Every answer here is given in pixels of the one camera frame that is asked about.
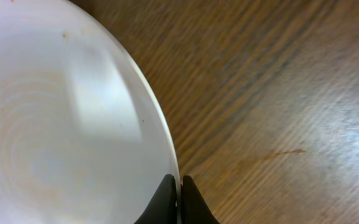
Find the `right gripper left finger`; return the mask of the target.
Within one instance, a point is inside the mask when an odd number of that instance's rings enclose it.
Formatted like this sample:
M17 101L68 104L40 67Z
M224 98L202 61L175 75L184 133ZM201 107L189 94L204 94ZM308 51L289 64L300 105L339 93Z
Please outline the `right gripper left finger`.
M177 192L175 178L167 174L162 179L145 211L135 224L176 224Z

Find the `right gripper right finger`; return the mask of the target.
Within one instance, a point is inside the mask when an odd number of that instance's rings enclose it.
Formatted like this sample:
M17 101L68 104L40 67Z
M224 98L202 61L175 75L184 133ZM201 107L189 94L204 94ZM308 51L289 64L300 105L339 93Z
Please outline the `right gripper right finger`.
M191 176L183 176L181 193L183 224L220 224L208 208Z

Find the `white plate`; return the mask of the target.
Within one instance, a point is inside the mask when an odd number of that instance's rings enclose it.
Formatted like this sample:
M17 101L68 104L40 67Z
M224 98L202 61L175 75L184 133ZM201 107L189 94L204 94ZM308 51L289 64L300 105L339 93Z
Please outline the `white plate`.
M0 223L134 223L179 176L142 71L69 1L0 1Z

